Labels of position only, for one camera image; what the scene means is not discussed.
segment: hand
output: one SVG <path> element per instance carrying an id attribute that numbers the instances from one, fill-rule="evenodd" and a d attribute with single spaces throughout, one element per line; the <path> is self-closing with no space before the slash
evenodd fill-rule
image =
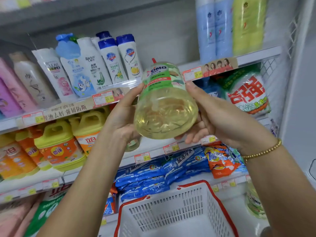
<path id="1" fill-rule="evenodd" d="M 133 100 L 140 94 L 144 84 L 141 83 L 137 87 L 131 89 L 123 99 L 114 107 L 108 116 L 103 132 L 110 134 L 113 138 L 120 138 L 124 144 L 140 137 L 134 128 L 135 106 L 132 105 Z"/>
<path id="2" fill-rule="evenodd" d="M 264 126 L 232 103 L 211 97 L 193 82 L 187 82 L 185 86 L 200 110 L 196 123 L 186 132 L 187 144 L 197 143 L 207 135 L 215 135 L 224 144 L 238 149 L 242 155 L 252 155 L 277 143 L 277 139 Z"/>

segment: white plastic basket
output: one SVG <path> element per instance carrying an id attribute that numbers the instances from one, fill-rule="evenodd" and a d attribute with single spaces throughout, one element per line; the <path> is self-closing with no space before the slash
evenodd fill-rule
<path id="1" fill-rule="evenodd" d="M 123 203 L 115 237 L 238 237 L 237 229 L 210 184 L 200 180 L 175 190 Z"/>

